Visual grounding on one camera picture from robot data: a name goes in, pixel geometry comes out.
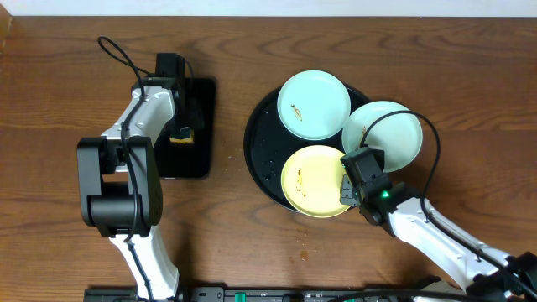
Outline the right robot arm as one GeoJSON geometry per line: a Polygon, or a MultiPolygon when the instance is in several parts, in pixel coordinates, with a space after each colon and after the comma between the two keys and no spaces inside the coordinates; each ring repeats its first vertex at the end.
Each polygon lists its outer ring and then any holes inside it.
{"type": "Polygon", "coordinates": [[[466,294],[497,301],[536,299],[535,254],[515,257],[490,247],[443,216],[416,188],[394,184],[383,170],[381,149],[360,148],[341,157],[341,165],[341,203],[418,249],[466,294]]]}

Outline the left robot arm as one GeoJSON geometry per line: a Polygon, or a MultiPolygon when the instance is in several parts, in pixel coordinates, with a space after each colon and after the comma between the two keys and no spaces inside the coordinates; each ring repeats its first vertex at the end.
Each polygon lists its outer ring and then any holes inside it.
{"type": "Polygon", "coordinates": [[[216,83],[187,77],[189,69],[180,55],[157,54],[120,118],[77,144],[82,219],[120,251],[136,281],[133,289],[86,289],[86,301],[187,299],[159,223],[161,180],[202,179],[211,167],[216,83]]]}

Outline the yellow plate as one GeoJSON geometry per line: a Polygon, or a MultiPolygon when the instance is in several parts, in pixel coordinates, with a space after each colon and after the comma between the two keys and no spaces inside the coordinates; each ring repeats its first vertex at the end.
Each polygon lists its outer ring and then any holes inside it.
{"type": "Polygon", "coordinates": [[[300,213],[315,218],[338,216],[343,205],[341,183],[346,174],[344,153],[325,145],[312,145],[293,153],[285,162],[280,184],[286,200],[300,213]]]}

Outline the light blue plate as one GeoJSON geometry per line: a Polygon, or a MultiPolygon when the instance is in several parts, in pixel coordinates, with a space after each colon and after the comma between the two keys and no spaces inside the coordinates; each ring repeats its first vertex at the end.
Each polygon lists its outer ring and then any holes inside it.
{"type": "Polygon", "coordinates": [[[334,75],[306,70],[284,83],[276,107],[279,120],[296,137],[320,141],[342,130],[352,103],[346,87],[334,75]]]}

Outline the black round tray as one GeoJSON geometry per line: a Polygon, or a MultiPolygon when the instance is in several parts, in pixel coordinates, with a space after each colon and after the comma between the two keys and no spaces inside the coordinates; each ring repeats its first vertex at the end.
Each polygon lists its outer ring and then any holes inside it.
{"type": "Polygon", "coordinates": [[[281,186],[285,162],[299,149],[311,145],[326,145],[342,151],[342,132],[319,141],[295,136],[279,119],[279,92],[279,88],[271,91],[253,110],[245,128],[243,151],[248,171],[259,189],[275,203],[296,211],[281,186]]]}

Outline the pale blue plate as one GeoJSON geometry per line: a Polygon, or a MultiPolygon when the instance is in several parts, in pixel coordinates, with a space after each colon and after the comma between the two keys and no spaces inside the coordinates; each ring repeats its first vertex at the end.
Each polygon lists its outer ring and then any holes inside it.
{"type": "MultiPolygon", "coordinates": [[[[355,110],[342,130],[344,153],[359,148],[363,135],[380,117],[408,108],[390,101],[369,102],[355,110]]],[[[410,164],[420,152],[423,142],[422,127],[411,114],[397,114],[377,123],[368,133],[365,144],[384,151],[384,172],[391,173],[410,164]]]]}

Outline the green and yellow sponge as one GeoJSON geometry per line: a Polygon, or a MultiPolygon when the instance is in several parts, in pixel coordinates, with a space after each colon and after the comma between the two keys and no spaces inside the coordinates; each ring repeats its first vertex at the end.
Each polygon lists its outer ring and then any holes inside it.
{"type": "Polygon", "coordinates": [[[193,144],[195,133],[191,128],[182,128],[179,132],[171,133],[169,141],[176,144],[193,144]]]}

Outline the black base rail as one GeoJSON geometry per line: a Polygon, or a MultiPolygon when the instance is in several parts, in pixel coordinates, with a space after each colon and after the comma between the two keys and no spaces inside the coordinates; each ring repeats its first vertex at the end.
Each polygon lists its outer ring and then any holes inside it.
{"type": "MultiPolygon", "coordinates": [[[[424,291],[464,294],[461,289],[431,277],[420,281],[415,288],[424,291]]],[[[155,301],[183,301],[183,302],[321,302],[330,301],[342,295],[349,295],[360,290],[321,290],[321,289],[225,289],[223,287],[197,287],[187,289],[181,287],[178,296],[166,300],[155,301]]],[[[84,302],[136,302],[148,301],[138,296],[136,289],[85,289],[84,302]]],[[[372,296],[366,298],[350,299],[348,301],[388,302],[388,301],[450,301],[446,299],[432,299],[421,297],[372,296]]]]}

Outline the black rectangular tray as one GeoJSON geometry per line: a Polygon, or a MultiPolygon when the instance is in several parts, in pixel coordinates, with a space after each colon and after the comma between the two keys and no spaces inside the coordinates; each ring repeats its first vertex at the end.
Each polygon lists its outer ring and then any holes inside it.
{"type": "Polygon", "coordinates": [[[203,179],[211,169],[216,81],[186,81],[180,112],[160,133],[154,152],[159,176],[168,179],[203,179]]]}

